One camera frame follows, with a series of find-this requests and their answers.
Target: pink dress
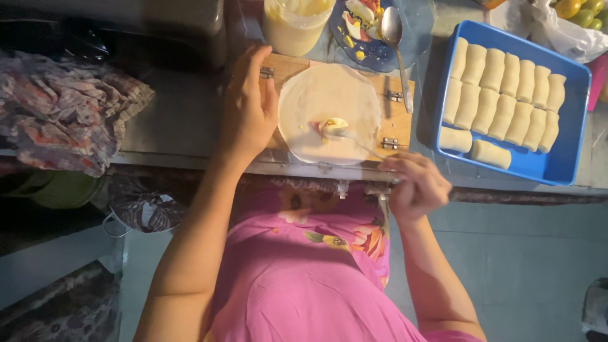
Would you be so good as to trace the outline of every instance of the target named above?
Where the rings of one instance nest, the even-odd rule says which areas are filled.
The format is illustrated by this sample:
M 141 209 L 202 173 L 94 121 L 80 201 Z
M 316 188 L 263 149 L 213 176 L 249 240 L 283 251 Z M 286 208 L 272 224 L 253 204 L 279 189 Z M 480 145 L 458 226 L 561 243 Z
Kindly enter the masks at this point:
M 344 200 L 286 186 L 237 195 L 206 340 L 479 342 L 421 335 L 384 295 L 389 231 L 364 186 Z

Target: floor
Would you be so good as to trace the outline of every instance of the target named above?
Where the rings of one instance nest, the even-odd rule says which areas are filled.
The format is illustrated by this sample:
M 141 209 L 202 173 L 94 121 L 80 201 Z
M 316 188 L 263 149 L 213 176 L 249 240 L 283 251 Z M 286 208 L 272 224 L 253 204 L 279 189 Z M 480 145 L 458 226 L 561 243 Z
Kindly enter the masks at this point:
M 608 276 L 608 206 L 450 203 L 429 216 L 489 341 L 585 341 L 581 309 L 593 280 Z M 414 323 L 394 221 L 386 294 Z M 120 341 L 131 341 L 170 233 L 125 237 Z

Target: metal hinge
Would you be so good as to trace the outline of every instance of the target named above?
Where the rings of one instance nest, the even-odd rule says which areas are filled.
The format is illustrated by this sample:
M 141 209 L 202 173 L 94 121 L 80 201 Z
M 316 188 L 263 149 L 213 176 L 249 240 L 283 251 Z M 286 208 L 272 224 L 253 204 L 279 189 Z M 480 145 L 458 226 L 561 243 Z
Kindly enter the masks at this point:
M 274 76 L 274 69 L 260 66 L 260 77 L 263 79 L 271 79 Z
M 384 138 L 382 139 L 382 148 L 386 148 L 387 150 L 396 150 L 397 146 L 399 146 L 399 141 L 394 138 Z
M 398 91 L 391 91 L 390 89 L 386 91 L 386 97 L 388 97 L 389 100 L 395 101 L 395 102 L 403 101 L 403 94 L 401 94 Z

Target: wooden cutting board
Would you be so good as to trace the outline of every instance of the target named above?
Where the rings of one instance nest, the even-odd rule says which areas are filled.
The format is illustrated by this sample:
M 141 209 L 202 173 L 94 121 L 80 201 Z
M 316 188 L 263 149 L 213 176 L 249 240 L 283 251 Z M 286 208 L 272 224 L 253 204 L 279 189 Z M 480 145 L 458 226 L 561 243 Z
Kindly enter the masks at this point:
M 288 57 L 278 54 L 271 54 L 262 63 L 262 67 L 272 68 L 274 75 L 275 88 L 279 95 L 281 94 L 281 88 L 283 84 L 287 82 L 291 77 L 297 75 L 308 69 L 310 66 L 321 64 L 316 61 L 305 60 L 302 58 Z M 389 91 L 401 92 L 401 80 L 398 77 L 388 77 L 384 75 L 376 75 L 371 72 L 359 71 L 359 73 L 367 77 L 376 87 L 378 92 L 378 99 L 380 100 L 380 107 L 382 108 L 382 120 L 378 136 L 376 137 L 375 151 L 380 155 L 388 156 L 396 152 L 407 151 L 410 145 L 410 130 L 412 128 L 412 115 L 406 112 L 406 107 L 401 102 L 389 100 L 387 94 Z M 266 87 L 266 79 L 260 77 L 260 90 L 264 94 Z M 414 93 L 414 82 L 410 81 L 410 88 Z M 397 139 L 397 149 L 388 149 L 382 147 L 384 138 L 389 138 L 392 142 Z M 282 150 L 289 150 L 287 143 L 278 131 L 278 128 L 274 131 L 272 139 L 268 143 L 268 148 L 278 148 Z M 367 160 L 379 161 L 379 159 L 373 155 L 370 155 Z

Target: metal spoon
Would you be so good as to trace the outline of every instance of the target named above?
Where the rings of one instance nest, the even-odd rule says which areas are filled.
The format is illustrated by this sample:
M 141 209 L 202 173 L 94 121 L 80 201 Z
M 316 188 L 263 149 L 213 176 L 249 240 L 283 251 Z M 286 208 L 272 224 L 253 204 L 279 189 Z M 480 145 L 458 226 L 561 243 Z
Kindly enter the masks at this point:
M 364 150 L 368 151 L 372 155 L 375 155 L 376 157 L 380 158 L 380 160 L 385 160 L 386 159 L 385 156 L 380 155 L 380 154 L 376 153 L 374 150 L 372 150 L 372 149 L 368 148 L 367 146 L 364 146 L 363 144 L 361 144 L 359 142 L 359 140 L 355 136 L 353 136 L 352 134 L 350 134 L 345 128 L 323 127 L 322 133 L 323 133 L 324 136 L 327 136 L 327 137 L 334 136 L 334 137 L 338 137 L 338 138 L 351 139 L 352 141 L 354 141 L 355 144 L 357 144 L 358 146 L 360 146 Z
M 382 40 L 389 46 L 395 49 L 397 52 L 397 59 L 399 60 L 399 71 L 401 72 L 401 89 L 404 95 L 404 103 L 406 105 L 406 111 L 408 113 L 414 112 L 414 101 L 412 97 L 412 90 L 406 76 L 406 70 L 403 68 L 403 60 L 401 59 L 401 53 L 399 52 L 399 42 L 403 35 L 403 23 L 399 12 L 394 7 L 388 7 L 384 10 L 384 16 L 382 17 L 381 23 Z

